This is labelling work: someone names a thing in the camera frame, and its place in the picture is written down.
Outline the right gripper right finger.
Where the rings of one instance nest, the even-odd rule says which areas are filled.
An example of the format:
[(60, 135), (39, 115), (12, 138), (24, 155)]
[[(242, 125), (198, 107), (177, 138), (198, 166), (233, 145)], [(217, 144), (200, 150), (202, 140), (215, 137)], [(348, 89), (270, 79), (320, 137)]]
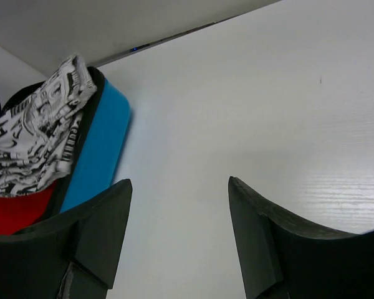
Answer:
[(247, 298), (374, 298), (374, 230), (314, 223), (236, 177), (228, 194)]

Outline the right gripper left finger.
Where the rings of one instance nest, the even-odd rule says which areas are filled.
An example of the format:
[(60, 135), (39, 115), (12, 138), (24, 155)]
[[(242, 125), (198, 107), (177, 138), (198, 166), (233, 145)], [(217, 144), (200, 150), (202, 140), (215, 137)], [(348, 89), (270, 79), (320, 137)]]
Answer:
[(0, 235), (0, 298), (106, 298), (127, 228), (132, 182)]

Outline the red polo shirt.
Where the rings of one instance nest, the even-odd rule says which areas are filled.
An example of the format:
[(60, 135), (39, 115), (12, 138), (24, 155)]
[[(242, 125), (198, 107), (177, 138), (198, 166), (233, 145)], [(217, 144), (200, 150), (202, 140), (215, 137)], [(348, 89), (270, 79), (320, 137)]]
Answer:
[(0, 235), (11, 235), (36, 223), (44, 214), (55, 187), (54, 181), (48, 188), (37, 193), (0, 197)]

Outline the newspaper print garment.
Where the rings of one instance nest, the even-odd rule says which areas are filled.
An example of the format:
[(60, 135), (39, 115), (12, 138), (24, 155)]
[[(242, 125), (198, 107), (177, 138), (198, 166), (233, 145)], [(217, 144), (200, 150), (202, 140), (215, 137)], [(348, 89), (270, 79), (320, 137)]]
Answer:
[(40, 192), (70, 174), (82, 109), (96, 91), (74, 54), (0, 117), (0, 197)]

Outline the blue kids suitcase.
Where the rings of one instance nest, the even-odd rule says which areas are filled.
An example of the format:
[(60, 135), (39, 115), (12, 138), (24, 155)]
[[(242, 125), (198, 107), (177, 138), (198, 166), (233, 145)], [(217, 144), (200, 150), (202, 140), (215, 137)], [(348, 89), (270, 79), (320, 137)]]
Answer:
[(101, 71), (95, 67), (88, 71), (97, 91), (83, 108), (72, 172), (55, 181), (41, 219), (65, 212), (109, 188), (118, 166), (132, 109)]

